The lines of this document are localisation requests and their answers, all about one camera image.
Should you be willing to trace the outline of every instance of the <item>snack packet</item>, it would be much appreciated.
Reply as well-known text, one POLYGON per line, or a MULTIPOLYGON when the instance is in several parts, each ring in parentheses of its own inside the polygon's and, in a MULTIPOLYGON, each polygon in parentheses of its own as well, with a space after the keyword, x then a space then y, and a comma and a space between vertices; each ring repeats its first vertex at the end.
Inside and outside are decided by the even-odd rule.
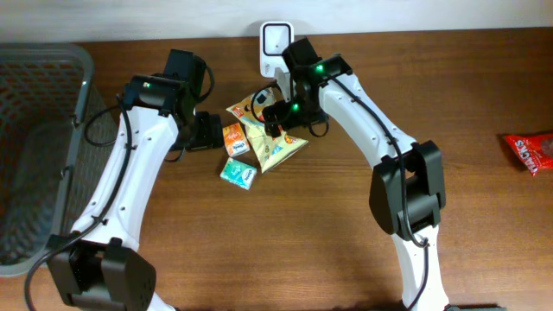
MULTIPOLYGON (((264 125, 258 122, 252 115, 250 109, 252 96, 253 94, 244 98, 241 102, 226 108, 226 110, 244 124, 246 136, 261 165, 261 173, 264 173, 288 159, 297 150, 305 146, 308 141, 288 136, 286 131, 282 129, 281 136, 277 138, 265 134, 264 125)), ((276 98, 276 96, 281 97, 280 94, 275 95, 272 89, 267 89, 259 93, 257 96, 257 103, 255 104, 255 111, 260 120, 263 121, 263 108, 268 105, 273 105, 277 100, 280 100, 280 98, 276 98)))
POLYGON ((229 181, 239 187, 250 190, 256 173, 256 168, 228 158, 220 177, 225 181, 229 181))
POLYGON ((223 129, 223 137, 225 138, 225 148, 229 156, 240 156, 250 151, 250 145, 245 138, 242 126, 233 124, 223 129))
POLYGON ((504 139, 532 176, 540 169, 553 168, 553 133, 535 136, 507 135, 504 139))

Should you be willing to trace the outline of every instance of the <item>white background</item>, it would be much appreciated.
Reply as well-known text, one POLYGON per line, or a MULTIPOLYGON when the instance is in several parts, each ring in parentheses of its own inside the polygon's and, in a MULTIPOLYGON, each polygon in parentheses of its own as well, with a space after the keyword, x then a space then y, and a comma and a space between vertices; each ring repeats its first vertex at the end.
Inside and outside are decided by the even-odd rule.
POLYGON ((553 26, 553 0, 0 0, 0 41, 112 41, 553 26))

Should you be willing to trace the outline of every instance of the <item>gray tray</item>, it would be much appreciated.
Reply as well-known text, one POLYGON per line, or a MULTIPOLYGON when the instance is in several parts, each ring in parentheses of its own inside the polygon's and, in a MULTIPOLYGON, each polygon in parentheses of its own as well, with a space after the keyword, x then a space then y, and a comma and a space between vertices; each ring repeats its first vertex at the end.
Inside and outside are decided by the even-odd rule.
MULTIPOLYGON (((82 133, 105 108, 92 74, 74 45, 0 45, 0 276, 27 272, 92 197, 111 153, 82 133)), ((90 134, 107 141, 117 127, 108 114, 90 134)))

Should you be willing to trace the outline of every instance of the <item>table surface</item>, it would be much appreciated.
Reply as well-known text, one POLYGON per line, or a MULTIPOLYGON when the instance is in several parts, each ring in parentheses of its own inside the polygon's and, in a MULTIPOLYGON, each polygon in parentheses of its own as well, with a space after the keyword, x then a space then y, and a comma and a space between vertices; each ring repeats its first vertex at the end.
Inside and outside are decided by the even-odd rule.
MULTIPOLYGON (((448 204, 438 240, 453 304, 546 310, 553 304, 553 171, 535 178, 501 139, 553 130, 553 29, 432 31, 309 37, 340 52, 366 92, 402 130, 443 152, 448 204)), ((168 51, 194 51, 216 87, 199 107, 225 108, 267 82, 257 38, 83 43, 107 105, 135 73, 164 68, 168 51)), ((371 170, 335 122, 250 191, 224 182, 223 149, 164 163, 143 219, 140 253, 156 292, 179 308, 329 310, 397 302, 391 238, 368 206, 371 170)), ((239 158, 256 164, 252 152, 239 158)), ((0 280, 22 310, 23 277, 0 280)), ((66 310, 47 270, 33 283, 40 310, 66 310)))

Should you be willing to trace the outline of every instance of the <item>red packet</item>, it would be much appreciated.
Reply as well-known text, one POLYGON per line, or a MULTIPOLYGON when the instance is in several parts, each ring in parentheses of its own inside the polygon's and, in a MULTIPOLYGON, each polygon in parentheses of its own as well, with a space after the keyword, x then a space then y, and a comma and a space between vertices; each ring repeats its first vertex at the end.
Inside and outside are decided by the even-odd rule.
POLYGON ((553 168, 553 133, 535 136, 507 135, 504 139, 532 176, 540 169, 553 168))

